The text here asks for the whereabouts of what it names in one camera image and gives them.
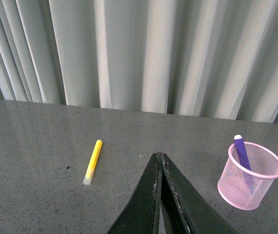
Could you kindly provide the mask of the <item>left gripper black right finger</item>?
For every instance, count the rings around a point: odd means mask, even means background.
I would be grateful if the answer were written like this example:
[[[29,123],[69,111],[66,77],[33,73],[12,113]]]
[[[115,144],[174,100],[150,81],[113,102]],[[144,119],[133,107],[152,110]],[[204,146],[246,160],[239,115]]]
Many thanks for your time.
[[[162,153],[162,212],[167,234],[236,234]]]

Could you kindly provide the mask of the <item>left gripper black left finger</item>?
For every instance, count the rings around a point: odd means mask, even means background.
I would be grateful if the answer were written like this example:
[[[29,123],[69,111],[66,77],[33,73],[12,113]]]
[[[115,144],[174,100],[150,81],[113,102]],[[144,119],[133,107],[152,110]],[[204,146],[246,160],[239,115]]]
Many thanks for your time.
[[[159,232],[162,169],[152,154],[123,211],[110,227],[109,234],[157,234]]]

